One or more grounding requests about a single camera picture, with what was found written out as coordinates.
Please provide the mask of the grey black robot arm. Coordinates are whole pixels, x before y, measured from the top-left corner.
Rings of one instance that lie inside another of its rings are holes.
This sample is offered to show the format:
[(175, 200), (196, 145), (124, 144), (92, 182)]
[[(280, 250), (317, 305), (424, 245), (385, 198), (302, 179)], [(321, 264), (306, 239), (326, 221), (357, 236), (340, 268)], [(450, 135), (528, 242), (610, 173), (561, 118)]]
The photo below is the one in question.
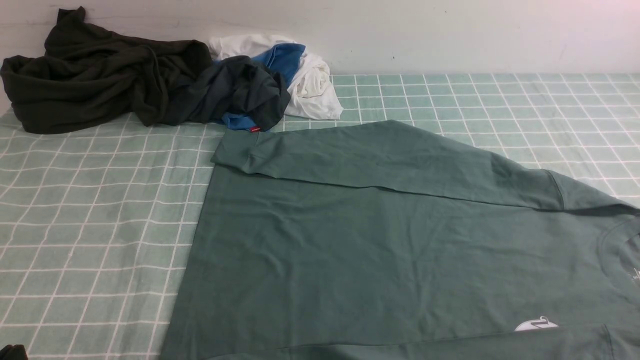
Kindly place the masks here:
[(8, 344), (0, 350), (0, 360), (28, 360), (23, 344)]

